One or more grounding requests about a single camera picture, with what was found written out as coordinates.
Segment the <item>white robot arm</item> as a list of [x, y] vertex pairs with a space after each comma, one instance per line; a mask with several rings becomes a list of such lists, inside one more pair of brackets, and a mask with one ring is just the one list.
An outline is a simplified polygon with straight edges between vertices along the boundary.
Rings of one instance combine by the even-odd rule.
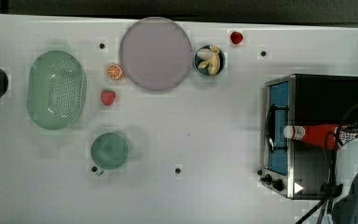
[[333, 223], [358, 224], [358, 139], [338, 151], [337, 182], [343, 190], [333, 205]]

